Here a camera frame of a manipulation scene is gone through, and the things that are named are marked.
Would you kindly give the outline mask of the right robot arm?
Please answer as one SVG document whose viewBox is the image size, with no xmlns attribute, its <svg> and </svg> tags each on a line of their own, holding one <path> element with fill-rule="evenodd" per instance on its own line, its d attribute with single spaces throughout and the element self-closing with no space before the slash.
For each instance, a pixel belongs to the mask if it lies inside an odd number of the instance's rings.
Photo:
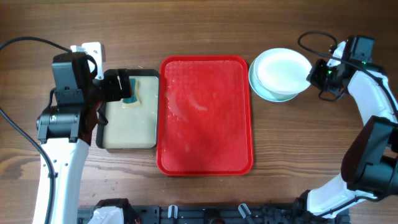
<svg viewBox="0 0 398 224">
<path fill-rule="evenodd" d="M 363 128 L 346 152 L 340 173 L 325 185 L 304 192 L 292 205 L 292 216 L 311 222 L 335 218 L 359 202 L 379 202 L 397 195 L 397 100 L 389 89 L 385 70 L 372 63 L 374 39 L 351 35 L 335 42 L 328 54 L 305 48 L 321 58 L 307 80 L 319 94 L 353 97 Z"/>
</svg>

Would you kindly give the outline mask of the green and yellow sponge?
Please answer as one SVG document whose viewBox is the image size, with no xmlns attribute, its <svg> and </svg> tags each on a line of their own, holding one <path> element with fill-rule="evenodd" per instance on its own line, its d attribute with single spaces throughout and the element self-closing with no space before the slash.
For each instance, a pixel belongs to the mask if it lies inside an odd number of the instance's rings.
<svg viewBox="0 0 398 224">
<path fill-rule="evenodd" d="M 122 100 L 123 108 L 132 108 L 135 106 L 139 106 L 141 104 L 138 96 L 139 82 L 135 78 L 131 78 L 130 84 L 131 84 L 132 95 L 130 98 L 124 98 Z"/>
</svg>

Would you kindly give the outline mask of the white plate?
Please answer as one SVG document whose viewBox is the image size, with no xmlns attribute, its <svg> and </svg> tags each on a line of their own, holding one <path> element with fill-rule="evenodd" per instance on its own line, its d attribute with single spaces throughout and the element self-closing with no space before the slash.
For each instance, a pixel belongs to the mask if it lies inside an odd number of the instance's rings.
<svg viewBox="0 0 398 224">
<path fill-rule="evenodd" d="M 286 48 L 269 49 L 254 61 L 254 77 L 264 89 L 279 95 L 296 95 L 305 91 L 311 63 L 302 54 Z"/>
</svg>

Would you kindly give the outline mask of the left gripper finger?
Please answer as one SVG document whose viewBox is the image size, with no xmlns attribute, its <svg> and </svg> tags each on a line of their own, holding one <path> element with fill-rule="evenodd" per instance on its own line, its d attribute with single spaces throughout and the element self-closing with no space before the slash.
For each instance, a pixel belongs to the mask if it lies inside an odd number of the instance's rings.
<svg viewBox="0 0 398 224">
<path fill-rule="evenodd" d="M 121 99 L 121 84 L 117 70 L 107 70 L 101 81 L 103 101 L 119 101 Z"/>
<path fill-rule="evenodd" d="M 129 74 L 127 69 L 118 69 L 119 82 L 121 87 L 121 96 L 122 97 L 131 97 L 131 83 L 129 79 Z"/>
</svg>

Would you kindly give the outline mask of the pale green plate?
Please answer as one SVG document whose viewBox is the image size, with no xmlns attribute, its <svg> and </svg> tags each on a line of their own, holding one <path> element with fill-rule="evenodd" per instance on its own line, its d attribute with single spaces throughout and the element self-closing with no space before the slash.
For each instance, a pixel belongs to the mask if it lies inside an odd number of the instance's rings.
<svg viewBox="0 0 398 224">
<path fill-rule="evenodd" d="M 251 86 L 251 89 L 262 99 L 273 102 L 273 103 L 282 103 L 289 101 L 297 96 L 295 95 L 280 95 L 277 93 L 273 93 L 265 88 L 263 88 L 260 83 L 257 81 L 255 75 L 254 75 L 254 62 L 249 67 L 248 71 L 248 77 L 249 77 L 249 84 Z"/>
</svg>

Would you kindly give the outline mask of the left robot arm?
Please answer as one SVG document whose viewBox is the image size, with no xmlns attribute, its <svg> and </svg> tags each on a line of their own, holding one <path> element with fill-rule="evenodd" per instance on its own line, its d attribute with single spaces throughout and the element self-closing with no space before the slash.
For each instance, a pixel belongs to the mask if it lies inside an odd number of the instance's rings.
<svg viewBox="0 0 398 224">
<path fill-rule="evenodd" d="M 107 125 L 102 105 L 129 98 L 131 84 L 126 70 L 108 71 L 96 79 L 99 68 L 84 52 L 53 58 L 55 88 L 37 119 L 40 158 L 39 189 L 34 223 L 74 223 L 83 167 L 96 125 Z"/>
</svg>

